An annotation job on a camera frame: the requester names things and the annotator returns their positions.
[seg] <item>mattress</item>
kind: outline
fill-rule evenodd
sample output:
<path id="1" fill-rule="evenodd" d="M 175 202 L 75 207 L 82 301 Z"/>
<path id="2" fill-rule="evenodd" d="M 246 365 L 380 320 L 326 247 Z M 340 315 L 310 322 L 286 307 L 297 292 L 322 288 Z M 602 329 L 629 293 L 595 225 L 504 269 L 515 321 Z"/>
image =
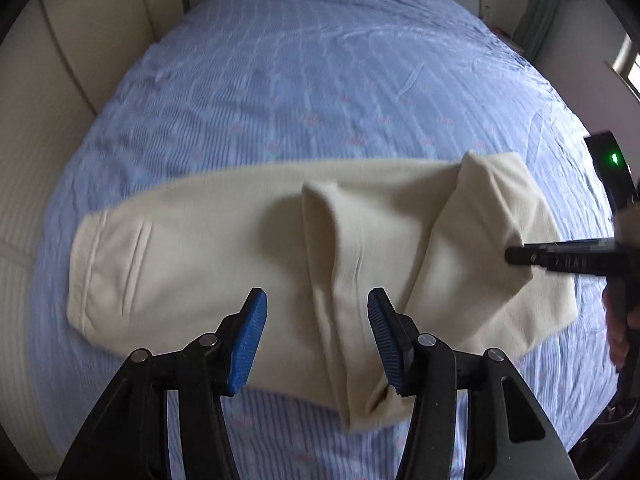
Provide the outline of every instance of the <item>mattress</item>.
<path id="1" fill-rule="evenodd" d="M 564 238 L 609 235 L 585 134 L 551 85 L 452 0 L 207 0 L 127 73 L 47 209 L 29 342 L 53 443 L 68 449 L 121 364 L 66 322 L 68 258 L 88 212 L 186 174 L 244 164 L 514 151 Z M 577 321 L 518 363 L 568 448 L 616 387 L 602 285 L 577 278 Z M 225 410 L 242 478 L 257 467 L 267 468 L 264 478 L 350 478 L 354 468 L 388 478 L 406 436 L 406 425 L 344 435 L 335 413 L 264 392 L 245 391 Z M 182 478 L 176 417 L 172 396 L 170 452 Z M 462 477 L 464 443 L 461 416 L 454 478 Z"/>

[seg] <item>folded sweatshirt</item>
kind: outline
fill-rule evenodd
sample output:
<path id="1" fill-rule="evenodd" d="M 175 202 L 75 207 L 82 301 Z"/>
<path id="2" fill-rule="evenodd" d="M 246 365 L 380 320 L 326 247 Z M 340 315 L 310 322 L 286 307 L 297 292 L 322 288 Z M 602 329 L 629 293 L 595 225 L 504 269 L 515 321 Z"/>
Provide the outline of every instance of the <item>folded sweatshirt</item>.
<path id="1" fill-rule="evenodd" d="M 558 239 L 513 153 L 218 171 L 85 217 L 67 315 L 92 344 L 158 354 L 214 331 L 260 286 L 269 313 L 249 385 L 364 431 L 412 408 L 386 384 L 367 320 L 373 287 L 452 348 L 517 360 L 577 309 L 571 277 L 510 267 L 504 250 Z"/>

